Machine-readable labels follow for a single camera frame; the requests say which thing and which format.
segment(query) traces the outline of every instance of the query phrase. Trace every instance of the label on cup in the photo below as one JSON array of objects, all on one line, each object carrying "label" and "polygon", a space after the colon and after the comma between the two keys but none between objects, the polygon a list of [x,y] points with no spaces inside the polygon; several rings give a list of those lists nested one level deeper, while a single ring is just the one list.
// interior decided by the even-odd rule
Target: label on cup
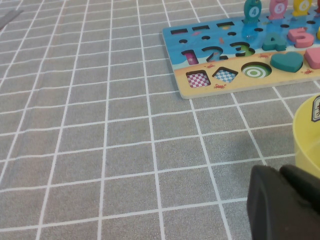
[{"label": "label on cup", "polygon": [[320,120],[320,95],[317,96],[312,104],[312,122]]}]

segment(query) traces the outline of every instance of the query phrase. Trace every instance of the black plastic object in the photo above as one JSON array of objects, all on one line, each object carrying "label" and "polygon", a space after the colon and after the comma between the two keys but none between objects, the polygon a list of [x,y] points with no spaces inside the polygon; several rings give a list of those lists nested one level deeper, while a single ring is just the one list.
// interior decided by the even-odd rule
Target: black plastic object
[{"label": "black plastic object", "polygon": [[247,213],[253,240],[320,240],[320,179],[293,165],[256,165]]}]

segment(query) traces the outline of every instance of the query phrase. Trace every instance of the checkered pattern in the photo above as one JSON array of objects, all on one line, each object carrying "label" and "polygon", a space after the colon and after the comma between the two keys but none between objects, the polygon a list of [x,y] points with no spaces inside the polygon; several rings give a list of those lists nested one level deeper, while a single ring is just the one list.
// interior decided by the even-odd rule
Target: checkered pattern
[{"label": "checkered pattern", "polygon": [[228,72],[226,70],[220,70],[216,73],[216,75],[214,75],[214,77],[216,79],[224,81],[225,83],[231,83],[235,79],[236,74]]},{"label": "checkered pattern", "polygon": [[187,78],[191,88],[200,88],[211,84],[208,76],[203,73],[190,74],[187,75]]}]

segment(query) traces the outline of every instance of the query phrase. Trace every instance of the rectangular slot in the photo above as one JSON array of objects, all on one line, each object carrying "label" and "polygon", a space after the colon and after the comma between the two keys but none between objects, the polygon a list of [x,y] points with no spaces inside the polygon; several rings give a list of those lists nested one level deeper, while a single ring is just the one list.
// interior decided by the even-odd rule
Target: rectangular slot
[{"label": "rectangular slot", "polygon": [[210,29],[210,27],[208,25],[203,25],[203,26],[195,26],[192,28],[193,31],[205,30],[205,29]]},{"label": "rectangular slot", "polygon": [[185,34],[188,32],[188,29],[183,28],[183,29],[177,29],[177,30],[171,30],[171,34]]},{"label": "rectangular slot", "polygon": [[229,29],[231,26],[234,26],[233,21],[221,22],[216,24],[218,28]]},{"label": "rectangular slot", "polygon": [[209,77],[204,70],[191,71],[186,73],[190,88],[201,88],[211,85]]}]

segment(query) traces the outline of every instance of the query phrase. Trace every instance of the green concentric circles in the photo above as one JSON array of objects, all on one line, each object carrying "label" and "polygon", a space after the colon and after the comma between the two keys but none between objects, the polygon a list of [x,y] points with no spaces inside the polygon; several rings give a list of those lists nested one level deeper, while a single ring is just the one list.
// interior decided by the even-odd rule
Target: green concentric circles
[{"label": "green concentric circles", "polygon": [[242,69],[242,72],[246,76],[256,79],[265,78],[266,76],[269,76],[271,73],[271,71],[263,65],[248,65]]}]

